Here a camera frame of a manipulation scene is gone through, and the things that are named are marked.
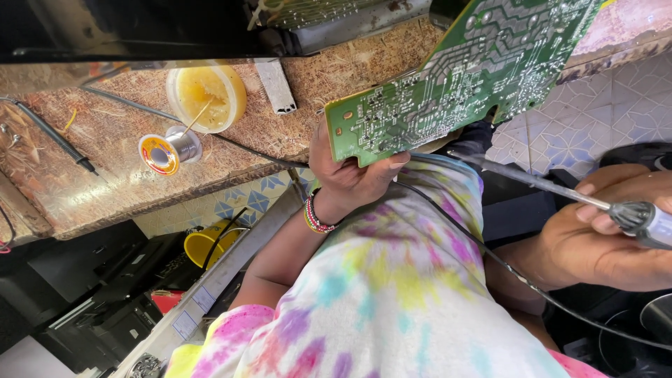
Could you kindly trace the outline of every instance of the wooden stick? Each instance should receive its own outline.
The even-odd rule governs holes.
[[[212,104],[212,100],[214,100],[214,96],[212,96],[212,98],[210,98],[210,101],[208,101],[208,103],[201,109],[201,111],[198,112],[198,114],[196,115],[196,117],[194,118],[194,120],[192,121],[192,123],[190,123],[189,126],[187,126],[187,129],[184,130],[184,131],[182,132],[182,137],[184,137],[184,136],[187,134],[187,131],[189,131],[189,130],[192,129],[192,126],[196,123],[196,121],[198,120],[198,118],[199,118],[201,115],[203,115],[203,113],[206,111],[206,109],[208,108],[208,106],[210,106],[210,104]]]

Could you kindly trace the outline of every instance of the black shoe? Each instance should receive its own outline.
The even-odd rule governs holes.
[[[639,143],[607,151],[599,161],[600,167],[616,164],[642,164],[652,171],[672,170],[672,143]]]

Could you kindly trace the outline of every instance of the green circuit board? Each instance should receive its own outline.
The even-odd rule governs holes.
[[[472,0],[416,71],[325,106],[333,159],[364,167],[490,109],[500,122],[541,105],[600,5]]]

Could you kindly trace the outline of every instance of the solder wire spool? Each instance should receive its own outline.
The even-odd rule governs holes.
[[[196,134],[182,125],[172,126],[165,137],[148,134],[140,139],[140,157],[154,172],[170,176],[177,172],[180,163],[195,163],[203,156],[203,146]]]

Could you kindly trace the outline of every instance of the tie-dye shirt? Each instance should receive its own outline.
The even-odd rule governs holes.
[[[473,234],[482,182],[463,163],[414,155],[398,176]],[[605,377],[546,350],[496,304],[477,246],[418,194],[391,185],[351,214],[271,309],[222,314],[167,378]]]

